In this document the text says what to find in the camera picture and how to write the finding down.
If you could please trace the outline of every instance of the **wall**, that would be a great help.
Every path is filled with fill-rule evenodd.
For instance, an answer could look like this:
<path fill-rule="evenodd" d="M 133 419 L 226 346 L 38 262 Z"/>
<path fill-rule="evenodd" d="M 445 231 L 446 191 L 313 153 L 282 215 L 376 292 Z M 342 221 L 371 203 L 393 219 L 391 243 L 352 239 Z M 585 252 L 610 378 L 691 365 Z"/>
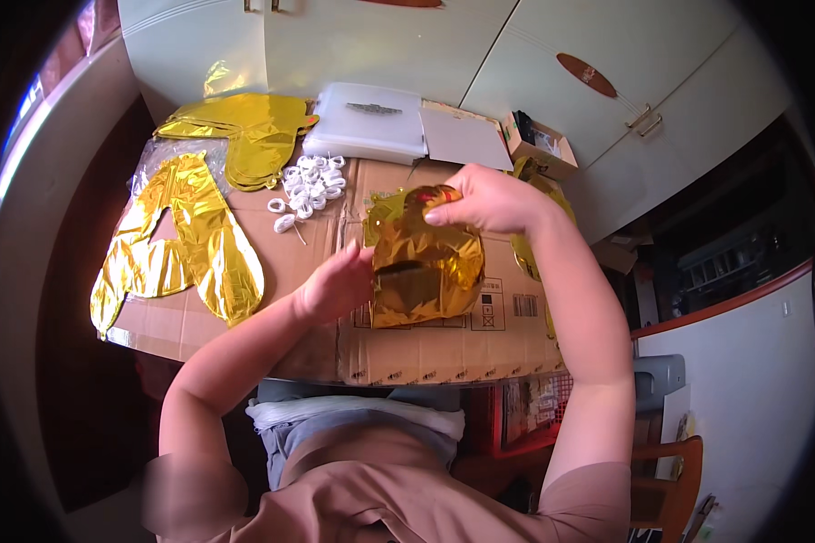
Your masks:
<path fill-rule="evenodd" d="M 815 420 L 812 273 L 736 310 L 638 340 L 680 353 L 704 440 L 698 503 L 721 505 L 713 543 L 748 540 L 783 489 Z M 782 303 L 793 313 L 782 316 Z"/>
<path fill-rule="evenodd" d="M 0 172 L 0 397 L 34 490 L 62 519 L 43 447 L 34 349 L 48 261 L 79 180 L 139 88 L 116 39 L 82 59 L 22 130 Z"/>

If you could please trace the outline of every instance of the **cabinet door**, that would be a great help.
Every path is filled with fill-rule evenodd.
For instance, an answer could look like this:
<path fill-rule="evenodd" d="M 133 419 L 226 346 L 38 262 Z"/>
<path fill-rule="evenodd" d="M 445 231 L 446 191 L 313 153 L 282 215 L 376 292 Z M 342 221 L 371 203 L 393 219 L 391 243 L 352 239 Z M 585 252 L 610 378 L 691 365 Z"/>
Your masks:
<path fill-rule="evenodd" d="M 262 3 L 272 93 L 316 96 L 346 81 L 456 105 L 516 0 L 448 0 L 439 8 L 280 0 L 276 13 L 271 0 Z"/>
<path fill-rule="evenodd" d="M 118 9 L 155 123 L 208 95 L 268 90 L 260 10 L 245 13 L 241 0 L 118 0 Z"/>
<path fill-rule="evenodd" d="M 462 107 L 503 118 L 523 110 L 567 136 L 587 168 L 642 110 L 657 106 L 731 34 L 724 0 L 522 0 Z M 607 98 L 555 58 L 595 67 L 619 97 Z"/>
<path fill-rule="evenodd" d="M 731 156 L 793 103 L 754 31 L 731 37 L 658 108 L 664 135 L 696 176 Z"/>
<path fill-rule="evenodd" d="M 697 178 L 665 139 L 665 129 L 666 118 L 647 137 L 628 133 L 561 183 L 586 243 L 614 233 Z"/>

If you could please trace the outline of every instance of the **deflated foil balloon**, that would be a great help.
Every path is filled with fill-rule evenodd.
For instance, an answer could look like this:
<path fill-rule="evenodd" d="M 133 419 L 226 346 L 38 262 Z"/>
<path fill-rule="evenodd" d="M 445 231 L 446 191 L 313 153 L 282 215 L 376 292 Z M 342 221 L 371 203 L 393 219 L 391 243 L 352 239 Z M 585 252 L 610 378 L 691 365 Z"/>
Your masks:
<path fill-rule="evenodd" d="M 273 189 L 293 155 L 296 136 L 320 117 L 303 98 L 246 92 L 179 108 L 155 132 L 171 138 L 229 139 L 225 176 L 238 190 Z"/>
<path fill-rule="evenodd" d="M 374 245 L 372 328 L 455 317 L 474 307 L 486 261 L 479 231 L 423 219 L 435 206 L 460 198 L 446 185 L 372 197 L 363 221 L 365 244 Z"/>
<path fill-rule="evenodd" d="M 128 292 L 153 298 L 196 285 L 202 302 L 230 326 L 260 304 L 262 266 L 204 157 L 201 152 L 163 161 L 121 218 L 90 294 L 90 318 L 101 339 Z M 151 243 L 165 208 L 172 209 L 178 239 Z"/>
<path fill-rule="evenodd" d="M 561 191 L 558 183 L 553 181 L 549 184 L 543 180 L 543 177 L 537 172 L 537 163 L 531 157 L 521 157 L 513 164 L 513 177 L 527 182 L 532 187 L 540 190 L 545 195 L 552 198 L 555 203 L 559 204 L 565 214 L 570 220 L 576 224 L 576 215 L 574 210 L 570 207 L 570 202 L 565 199 L 565 194 Z M 535 281 L 541 280 L 541 275 L 537 271 L 537 263 L 534 261 L 534 254 L 531 252 L 531 246 L 524 235 L 511 235 L 510 246 L 513 248 L 513 254 L 516 256 L 516 263 L 522 268 L 522 271 Z M 549 307 L 547 307 L 547 335 L 549 339 L 555 338 L 555 327 L 553 324 L 553 317 L 549 314 Z"/>

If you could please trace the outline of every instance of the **chair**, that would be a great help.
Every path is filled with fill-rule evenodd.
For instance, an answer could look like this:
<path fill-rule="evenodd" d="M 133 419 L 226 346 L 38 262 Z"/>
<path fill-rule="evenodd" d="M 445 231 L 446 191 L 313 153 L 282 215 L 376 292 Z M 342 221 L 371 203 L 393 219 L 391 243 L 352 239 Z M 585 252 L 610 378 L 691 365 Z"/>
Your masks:
<path fill-rule="evenodd" d="M 631 527 L 661 528 L 662 543 L 676 543 L 682 537 L 695 510 L 703 468 L 703 440 L 696 435 L 684 441 L 634 448 L 632 460 L 653 460 L 681 456 L 682 474 L 677 481 L 631 478 Z"/>

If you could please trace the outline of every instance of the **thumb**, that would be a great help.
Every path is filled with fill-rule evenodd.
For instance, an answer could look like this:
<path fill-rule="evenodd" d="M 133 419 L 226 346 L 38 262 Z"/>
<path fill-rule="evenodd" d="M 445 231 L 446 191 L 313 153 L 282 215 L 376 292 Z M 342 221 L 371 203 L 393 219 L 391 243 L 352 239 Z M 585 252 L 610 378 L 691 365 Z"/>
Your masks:
<path fill-rule="evenodd" d="M 426 212 L 426 223 L 432 226 L 445 226 L 455 223 L 471 223 L 469 202 L 464 198 L 451 203 L 442 203 Z"/>

